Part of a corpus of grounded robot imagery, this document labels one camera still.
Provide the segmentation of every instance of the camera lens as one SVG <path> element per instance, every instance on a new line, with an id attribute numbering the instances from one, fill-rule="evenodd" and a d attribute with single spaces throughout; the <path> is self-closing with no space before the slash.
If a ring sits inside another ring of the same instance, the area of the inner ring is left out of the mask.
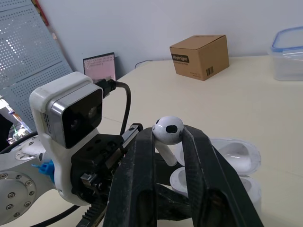
<path id="1" fill-rule="evenodd" d="M 76 130 L 77 129 L 77 127 L 79 126 L 79 120 L 74 120 L 72 123 L 71 123 L 71 129 L 72 130 Z"/>
<path id="2" fill-rule="evenodd" d="M 94 116 L 96 116 L 96 113 L 97 113 L 97 108 L 96 107 L 93 107 L 89 110 L 89 118 L 93 118 Z"/>

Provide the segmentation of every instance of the perforated metal panel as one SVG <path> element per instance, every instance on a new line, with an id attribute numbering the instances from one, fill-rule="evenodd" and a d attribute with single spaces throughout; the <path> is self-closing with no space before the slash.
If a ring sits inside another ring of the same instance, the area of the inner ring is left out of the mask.
<path id="1" fill-rule="evenodd" d="M 63 59 L 34 5 L 0 13 L 0 89 Z"/>
<path id="2" fill-rule="evenodd" d="M 30 0 L 0 0 L 0 12 L 30 4 Z"/>
<path id="3" fill-rule="evenodd" d="M 71 72 L 32 2 L 0 0 L 0 95 L 32 131 L 30 94 Z"/>
<path id="4" fill-rule="evenodd" d="M 9 100 L 9 105 L 15 110 L 27 126 L 35 131 L 35 123 L 29 104 L 29 96 L 33 90 L 43 84 L 60 78 L 63 75 L 71 73 L 70 67 L 65 62 L 56 64 L 48 69 L 39 72 L 21 82 L 18 82 L 5 90 L 2 90 L 2 96 Z"/>

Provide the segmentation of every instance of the barcode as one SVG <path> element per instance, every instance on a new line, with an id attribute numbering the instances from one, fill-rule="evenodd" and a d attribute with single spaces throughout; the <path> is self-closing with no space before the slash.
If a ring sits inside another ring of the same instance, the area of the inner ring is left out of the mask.
<path id="1" fill-rule="evenodd" d="M 214 72 L 213 66 L 210 67 L 210 68 L 208 68 L 208 69 L 206 70 L 206 73 L 207 73 L 208 76 L 209 76 L 210 74 L 212 74 L 213 72 Z"/>

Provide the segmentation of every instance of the white wall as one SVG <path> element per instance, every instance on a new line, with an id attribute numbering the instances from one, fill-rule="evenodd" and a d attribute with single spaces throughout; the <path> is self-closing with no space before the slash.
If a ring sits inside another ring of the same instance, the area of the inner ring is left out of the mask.
<path id="1" fill-rule="evenodd" d="M 170 59 L 191 35 L 226 34 L 230 56 L 267 53 L 275 33 L 303 25 L 302 0 L 40 0 L 75 70 L 115 52 L 123 72 Z"/>

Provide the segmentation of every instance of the laptop screen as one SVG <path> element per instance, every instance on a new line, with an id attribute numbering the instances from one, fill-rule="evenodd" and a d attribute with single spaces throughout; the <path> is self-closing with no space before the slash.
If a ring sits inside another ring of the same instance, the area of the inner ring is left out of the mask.
<path id="1" fill-rule="evenodd" d="M 116 80 L 115 54 L 107 53 L 83 59 L 84 74 L 92 78 L 93 83 L 111 77 Z"/>

